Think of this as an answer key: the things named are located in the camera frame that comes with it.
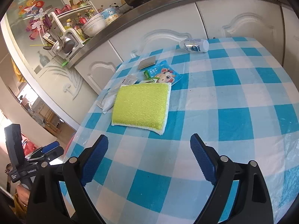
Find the yellow sleeve forearm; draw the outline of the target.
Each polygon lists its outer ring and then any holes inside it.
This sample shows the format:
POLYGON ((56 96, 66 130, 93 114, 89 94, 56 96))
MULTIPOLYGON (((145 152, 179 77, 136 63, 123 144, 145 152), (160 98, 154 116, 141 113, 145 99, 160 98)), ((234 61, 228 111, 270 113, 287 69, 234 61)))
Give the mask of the yellow sleeve forearm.
POLYGON ((19 196, 18 193, 15 193, 14 195, 14 213, 24 223, 26 221, 28 200, 29 194, 21 194, 19 196))

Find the person's left hand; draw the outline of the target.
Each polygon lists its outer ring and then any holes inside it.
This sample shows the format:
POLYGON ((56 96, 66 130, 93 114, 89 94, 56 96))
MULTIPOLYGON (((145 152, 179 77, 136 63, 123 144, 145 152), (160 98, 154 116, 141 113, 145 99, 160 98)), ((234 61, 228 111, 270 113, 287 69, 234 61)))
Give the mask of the person's left hand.
POLYGON ((24 205, 28 205, 29 196, 30 196, 29 189, 27 189, 26 187, 24 187, 22 184, 19 183, 16 186, 16 191, 18 194, 19 201, 24 205))

